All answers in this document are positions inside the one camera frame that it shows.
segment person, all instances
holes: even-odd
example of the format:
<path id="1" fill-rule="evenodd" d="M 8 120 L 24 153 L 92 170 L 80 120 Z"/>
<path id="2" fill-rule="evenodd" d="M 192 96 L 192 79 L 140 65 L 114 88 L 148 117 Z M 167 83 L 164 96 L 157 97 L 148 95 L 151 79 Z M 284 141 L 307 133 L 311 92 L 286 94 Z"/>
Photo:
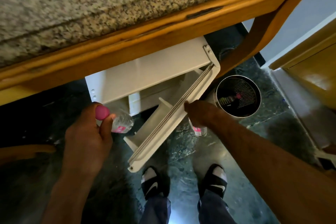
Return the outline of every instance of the person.
<path id="1" fill-rule="evenodd" d="M 61 175 L 54 185 L 42 224 L 78 224 L 91 185 L 112 146 L 113 114 L 96 125 L 93 103 L 82 111 L 65 133 Z M 222 141 L 246 177 L 278 220 L 286 223 L 333 223 L 336 218 L 336 183 L 300 159 L 235 122 L 223 110 L 196 100 L 185 103 L 195 126 L 206 126 Z M 222 200 L 224 169 L 212 165 L 200 187 L 199 222 L 234 223 Z M 168 223 L 170 201 L 162 195 L 161 179 L 148 168 L 141 185 L 147 200 L 141 224 Z"/>

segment person's left hand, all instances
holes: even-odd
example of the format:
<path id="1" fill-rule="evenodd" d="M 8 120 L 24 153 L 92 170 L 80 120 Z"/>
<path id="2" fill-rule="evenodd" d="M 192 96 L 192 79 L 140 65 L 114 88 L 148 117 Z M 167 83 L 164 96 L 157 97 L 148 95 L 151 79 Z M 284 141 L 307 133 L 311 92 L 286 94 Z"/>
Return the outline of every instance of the person's left hand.
<path id="1" fill-rule="evenodd" d="M 94 179 L 109 155 L 112 146 L 111 129 L 115 114 L 96 124 L 95 109 L 100 103 L 85 108 L 78 120 L 65 132 L 62 174 Z"/>

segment bottle label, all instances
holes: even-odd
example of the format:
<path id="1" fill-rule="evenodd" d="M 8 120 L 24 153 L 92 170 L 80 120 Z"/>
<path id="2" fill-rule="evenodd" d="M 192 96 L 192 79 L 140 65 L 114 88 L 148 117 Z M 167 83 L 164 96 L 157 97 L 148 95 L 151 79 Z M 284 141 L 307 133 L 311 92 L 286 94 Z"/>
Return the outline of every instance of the bottle label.
<path id="1" fill-rule="evenodd" d="M 112 132 L 113 133 L 122 133 L 125 129 L 126 129 L 126 127 L 119 126 L 117 129 L 112 130 Z"/>
<path id="2" fill-rule="evenodd" d="M 202 136 L 201 128 L 192 127 L 196 136 Z"/>

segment black baseboard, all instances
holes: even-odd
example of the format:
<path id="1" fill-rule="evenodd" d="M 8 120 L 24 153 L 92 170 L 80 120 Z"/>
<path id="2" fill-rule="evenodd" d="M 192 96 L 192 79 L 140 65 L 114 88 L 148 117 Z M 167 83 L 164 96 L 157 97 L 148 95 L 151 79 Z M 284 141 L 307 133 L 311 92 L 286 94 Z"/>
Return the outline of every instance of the black baseboard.
<path id="1" fill-rule="evenodd" d="M 245 26 L 240 22 L 237 23 L 236 28 L 238 30 L 238 32 L 242 35 L 242 36 L 246 36 L 249 32 L 246 30 Z M 254 55 L 254 59 L 256 60 L 256 62 L 258 63 L 259 66 L 262 66 L 266 63 L 265 59 L 263 58 L 263 56 L 260 54 L 260 52 L 258 52 L 256 55 Z"/>

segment pink bottle cap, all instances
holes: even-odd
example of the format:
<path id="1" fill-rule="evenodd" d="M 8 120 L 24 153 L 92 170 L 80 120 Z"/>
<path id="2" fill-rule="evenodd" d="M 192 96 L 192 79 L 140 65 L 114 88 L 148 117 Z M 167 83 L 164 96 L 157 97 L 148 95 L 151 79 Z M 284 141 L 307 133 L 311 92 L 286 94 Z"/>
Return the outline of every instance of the pink bottle cap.
<path id="1" fill-rule="evenodd" d="M 109 115 L 110 115 L 110 110 L 106 106 L 99 105 L 96 107 L 96 119 L 97 120 L 103 120 Z"/>

